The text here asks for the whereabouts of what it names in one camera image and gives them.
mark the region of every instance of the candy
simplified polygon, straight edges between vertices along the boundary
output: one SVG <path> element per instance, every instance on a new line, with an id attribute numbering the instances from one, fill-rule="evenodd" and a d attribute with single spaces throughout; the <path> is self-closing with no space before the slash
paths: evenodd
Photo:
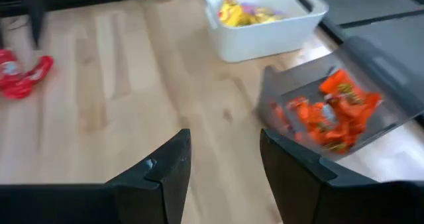
<path id="1" fill-rule="evenodd" d="M 0 50 L 0 92 L 9 99 L 22 99 L 33 91 L 33 86 L 43 80 L 53 66 L 53 58 L 42 56 L 38 64 L 24 73 L 10 50 Z"/>
<path id="2" fill-rule="evenodd" d="M 308 135 L 327 150 L 344 154 L 365 132 L 367 120 L 382 100 L 379 93 L 363 91 L 346 71 L 338 70 L 321 85 L 326 103 L 297 97 L 288 103 Z"/>
<path id="3" fill-rule="evenodd" d="M 223 0 L 219 10 L 219 20 L 230 27 L 271 23 L 282 20 L 283 13 L 265 7 L 258 7 L 251 3 L 239 3 L 236 0 Z"/>

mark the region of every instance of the gray surface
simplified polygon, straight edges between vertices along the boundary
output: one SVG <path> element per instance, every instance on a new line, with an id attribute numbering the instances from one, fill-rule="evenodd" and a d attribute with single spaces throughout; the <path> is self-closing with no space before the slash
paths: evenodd
<path id="1" fill-rule="evenodd" d="M 394 19 L 344 30 L 361 36 L 424 77 L 424 15 Z"/>
<path id="2" fill-rule="evenodd" d="M 372 19 L 422 9 L 414 0 L 324 0 L 329 18 L 336 24 Z"/>

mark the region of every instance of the black cable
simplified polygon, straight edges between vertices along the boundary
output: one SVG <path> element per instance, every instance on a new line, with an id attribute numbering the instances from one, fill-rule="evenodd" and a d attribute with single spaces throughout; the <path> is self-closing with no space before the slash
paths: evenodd
<path id="1" fill-rule="evenodd" d="M 8 25 L 7 25 L 7 30 L 8 31 L 13 31 L 13 30 L 17 30 L 18 28 L 22 28 L 22 27 L 24 27 L 24 26 L 27 26 L 28 25 L 28 20 L 26 20 L 25 21 L 25 23 L 23 23 L 23 24 L 21 24 L 21 25 L 19 25 L 19 26 L 15 26 L 15 27 L 10 27 L 11 25 L 13 25 L 13 24 L 15 24 L 17 21 L 19 21 L 19 17 L 16 17 L 16 18 L 13 18 L 13 20 L 12 20 L 12 22 L 10 22 Z"/>

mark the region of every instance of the yellow candy wrapper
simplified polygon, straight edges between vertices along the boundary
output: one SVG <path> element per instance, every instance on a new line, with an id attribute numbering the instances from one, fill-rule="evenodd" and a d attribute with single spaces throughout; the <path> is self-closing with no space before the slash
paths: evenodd
<path id="1" fill-rule="evenodd" d="M 236 0 L 223 0 L 218 17 L 224 25 L 229 27 L 271 23 L 284 18 L 283 14 L 279 11 L 257 7 L 250 3 L 240 4 Z"/>
<path id="2" fill-rule="evenodd" d="M 227 26 L 237 27 L 250 24 L 250 17 L 236 0 L 224 0 L 218 14 L 219 20 Z"/>

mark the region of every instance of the clear plastic container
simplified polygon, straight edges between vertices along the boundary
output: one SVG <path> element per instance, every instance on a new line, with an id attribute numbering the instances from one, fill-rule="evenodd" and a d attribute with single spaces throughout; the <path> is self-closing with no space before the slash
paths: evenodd
<path id="1" fill-rule="evenodd" d="M 286 108 L 287 102 L 304 96 L 314 103 L 323 100 L 319 85 L 332 72 L 342 68 L 363 90 L 378 92 L 383 102 L 367 122 L 366 132 L 347 154 L 336 154 L 323 149 L 307 135 L 302 145 L 332 160 L 362 148 L 386 132 L 402 125 L 424 111 L 424 78 L 414 74 L 402 63 L 384 54 L 368 41 L 352 37 L 338 50 L 322 58 L 307 62 L 292 69 L 278 72 L 271 66 L 264 71 L 258 113 L 271 128 L 294 139 L 293 132 L 305 133 L 305 127 L 297 115 Z M 293 131 L 272 114 L 271 102 L 284 109 Z"/>

